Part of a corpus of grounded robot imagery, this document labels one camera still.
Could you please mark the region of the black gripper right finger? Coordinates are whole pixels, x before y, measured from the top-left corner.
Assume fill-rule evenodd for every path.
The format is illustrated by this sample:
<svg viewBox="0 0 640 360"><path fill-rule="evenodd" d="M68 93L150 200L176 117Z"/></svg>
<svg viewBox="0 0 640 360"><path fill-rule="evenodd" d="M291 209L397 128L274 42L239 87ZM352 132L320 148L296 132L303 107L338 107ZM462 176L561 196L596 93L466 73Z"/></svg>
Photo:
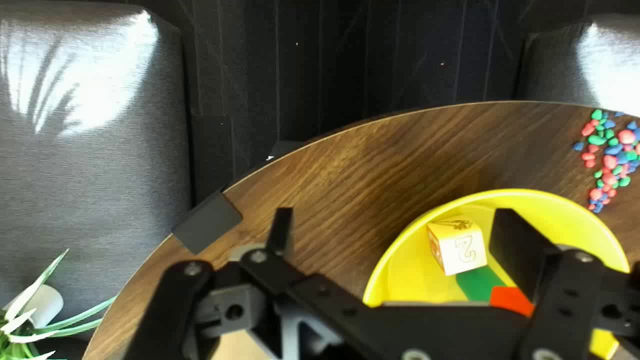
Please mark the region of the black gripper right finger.
<svg viewBox="0 0 640 360"><path fill-rule="evenodd" d="M595 330L640 351L637 270L627 273L587 250L563 250L507 207L495 211L491 253L535 303L518 360L588 360Z"/></svg>

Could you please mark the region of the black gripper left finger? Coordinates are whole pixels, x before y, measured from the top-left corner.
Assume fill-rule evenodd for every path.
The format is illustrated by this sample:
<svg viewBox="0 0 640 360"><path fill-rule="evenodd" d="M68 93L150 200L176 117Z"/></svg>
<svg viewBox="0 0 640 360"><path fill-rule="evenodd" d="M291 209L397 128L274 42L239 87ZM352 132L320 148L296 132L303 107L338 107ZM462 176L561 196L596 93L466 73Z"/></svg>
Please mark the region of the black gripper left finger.
<svg viewBox="0 0 640 360"><path fill-rule="evenodd" d="M293 207L279 207L267 245L218 270L205 259L167 268L125 360L211 360L232 332L276 360L372 358L362 301L286 259L293 219Z"/></svg>

